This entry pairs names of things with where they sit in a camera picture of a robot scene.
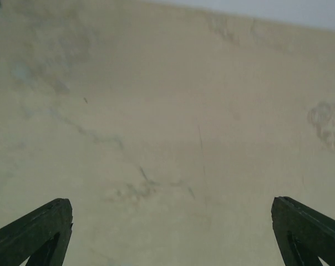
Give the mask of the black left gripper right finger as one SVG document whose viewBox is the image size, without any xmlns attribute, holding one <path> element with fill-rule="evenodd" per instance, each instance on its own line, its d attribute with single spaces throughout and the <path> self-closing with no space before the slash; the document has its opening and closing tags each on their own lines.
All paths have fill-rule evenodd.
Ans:
<svg viewBox="0 0 335 266">
<path fill-rule="evenodd" d="M 274 198 L 271 217 L 285 265 L 335 265 L 335 220 L 290 197 Z"/>
</svg>

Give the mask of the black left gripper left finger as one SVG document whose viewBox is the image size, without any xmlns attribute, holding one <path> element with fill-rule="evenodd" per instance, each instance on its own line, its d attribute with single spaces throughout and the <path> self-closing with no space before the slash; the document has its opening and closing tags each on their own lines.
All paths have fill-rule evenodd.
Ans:
<svg viewBox="0 0 335 266">
<path fill-rule="evenodd" d="M 0 228 L 0 265 L 62 265 L 70 242 L 73 209 L 56 198 Z"/>
</svg>

